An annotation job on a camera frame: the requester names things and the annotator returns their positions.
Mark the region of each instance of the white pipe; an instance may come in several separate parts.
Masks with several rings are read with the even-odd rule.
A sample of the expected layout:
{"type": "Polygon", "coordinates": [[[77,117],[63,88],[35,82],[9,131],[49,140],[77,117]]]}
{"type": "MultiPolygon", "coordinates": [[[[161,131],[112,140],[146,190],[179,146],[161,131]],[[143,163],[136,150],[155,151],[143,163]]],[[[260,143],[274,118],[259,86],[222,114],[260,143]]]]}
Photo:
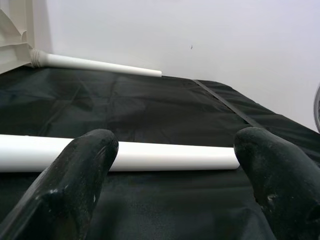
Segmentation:
{"type": "MultiPolygon", "coordinates": [[[[70,138],[0,135],[0,172],[41,172],[70,141],[70,138]]],[[[110,170],[228,170],[238,167],[232,147],[119,142],[110,170]]]]}
{"type": "Polygon", "coordinates": [[[159,78],[162,76],[162,72],[158,70],[49,54],[37,49],[32,49],[30,51],[30,55],[31,65],[34,68],[52,67],[64,69],[108,71],[121,74],[134,74],[159,78]]]}

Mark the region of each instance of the worn rubber pad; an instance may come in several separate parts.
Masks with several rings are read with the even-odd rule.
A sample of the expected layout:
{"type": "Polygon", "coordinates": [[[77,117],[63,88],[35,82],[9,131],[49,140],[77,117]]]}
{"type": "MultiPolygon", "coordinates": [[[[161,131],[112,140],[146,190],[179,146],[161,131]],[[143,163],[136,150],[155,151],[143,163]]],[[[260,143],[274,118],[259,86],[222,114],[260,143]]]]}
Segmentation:
{"type": "Polygon", "coordinates": [[[318,166],[296,145],[256,127],[236,134],[234,150],[276,238],[319,240],[318,166]]]}
{"type": "Polygon", "coordinates": [[[1,240],[82,240],[118,152],[111,131],[70,142],[0,225],[1,240]]]}

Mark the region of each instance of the black fabric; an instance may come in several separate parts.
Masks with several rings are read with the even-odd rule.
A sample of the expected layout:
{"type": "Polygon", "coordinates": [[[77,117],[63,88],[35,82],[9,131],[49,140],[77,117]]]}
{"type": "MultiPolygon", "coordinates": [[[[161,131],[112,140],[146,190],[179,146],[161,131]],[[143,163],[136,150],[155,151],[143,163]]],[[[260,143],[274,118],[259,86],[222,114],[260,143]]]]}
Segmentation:
{"type": "MultiPolygon", "coordinates": [[[[320,137],[224,84],[201,81],[320,162],[320,137]]],[[[119,141],[232,147],[250,125],[195,82],[21,67],[0,75],[0,134],[75,138],[109,129],[119,141]]],[[[37,173],[0,174],[0,220],[37,173]]],[[[103,184],[88,240],[273,240],[241,168],[118,172],[103,184]]]]}

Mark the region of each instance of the white wall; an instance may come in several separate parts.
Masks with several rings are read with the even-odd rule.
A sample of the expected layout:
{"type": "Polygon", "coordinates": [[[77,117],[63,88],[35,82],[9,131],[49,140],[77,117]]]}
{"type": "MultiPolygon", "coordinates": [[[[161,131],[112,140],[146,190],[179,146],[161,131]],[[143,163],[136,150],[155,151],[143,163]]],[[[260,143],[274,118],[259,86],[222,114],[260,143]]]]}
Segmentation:
{"type": "Polygon", "coordinates": [[[33,0],[54,54],[225,83],[311,129],[319,0],[33,0]]]}

